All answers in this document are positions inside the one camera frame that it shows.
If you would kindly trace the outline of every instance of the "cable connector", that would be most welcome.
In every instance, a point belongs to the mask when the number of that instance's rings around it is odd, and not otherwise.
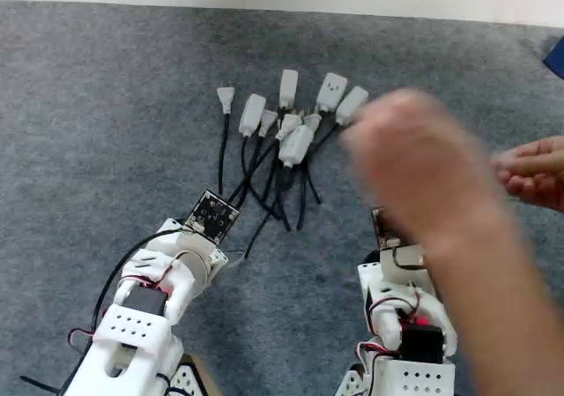
[[[348,80],[333,72],[325,76],[325,80],[319,89],[316,106],[322,112],[333,112],[345,94]]]
[[[286,114],[280,125],[280,130],[276,133],[276,139],[284,140],[292,131],[301,126],[301,116],[298,114]]]
[[[276,122],[276,118],[278,114],[274,111],[269,111],[266,109],[263,112],[263,117],[261,118],[261,127],[258,130],[258,136],[261,138],[265,138],[268,134],[268,130],[271,129],[272,125]]]
[[[296,100],[296,89],[298,88],[298,72],[295,70],[282,71],[280,81],[280,97],[278,105],[282,109],[292,109]]]
[[[307,125],[299,126],[292,131],[288,138],[282,141],[278,158],[284,163],[285,167],[291,168],[294,165],[301,164],[313,139],[314,132]]]
[[[321,122],[321,116],[319,114],[309,114],[303,118],[303,123],[309,127],[309,129],[314,132],[319,128],[319,123]]]
[[[231,103],[234,96],[234,87],[218,87],[218,97],[225,115],[231,114]]]
[[[335,123],[342,126],[350,124],[359,112],[359,108],[367,103],[367,101],[368,92],[362,87],[354,87],[338,106],[335,115]]]
[[[266,99],[258,94],[251,94],[245,104],[241,121],[239,122],[239,133],[249,138],[258,128],[263,116]]]

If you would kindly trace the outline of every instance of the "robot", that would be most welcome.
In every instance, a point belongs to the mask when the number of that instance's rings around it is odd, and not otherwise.
[[[378,250],[358,265],[367,328],[335,396],[453,396],[457,335],[423,264],[424,249],[372,211]]]
[[[90,339],[62,388],[22,379],[64,396],[219,395],[198,363],[184,354],[172,326],[227,264],[218,245],[238,215],[227,202],[206,191],[187,219],[166,220],[155,235],[124,257],[113,302],[100,323],[95,309],[91,331],[74,329]],[[97,309],[112,278],[102,290]]]

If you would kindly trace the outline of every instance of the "circuit board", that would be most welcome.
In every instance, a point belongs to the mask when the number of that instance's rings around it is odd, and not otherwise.
[[[239,211],[211,191],[205,191],[184,223],[206,239],[220,244]]]

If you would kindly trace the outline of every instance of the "hand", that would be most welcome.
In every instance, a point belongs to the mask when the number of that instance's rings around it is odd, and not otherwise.
[[[510,195],[564,213],[564,136],[518,146],[492,163]]]
[[[471,234],[505,212],[478,143],[427,94],[402,90],[368,104],[344,141],[370,190],[422,243]]]

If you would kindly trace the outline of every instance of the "blue object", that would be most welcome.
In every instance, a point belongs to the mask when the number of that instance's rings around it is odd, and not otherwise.
[[[545,65],[558,77],[564,78],[564,37],[545,58]]]

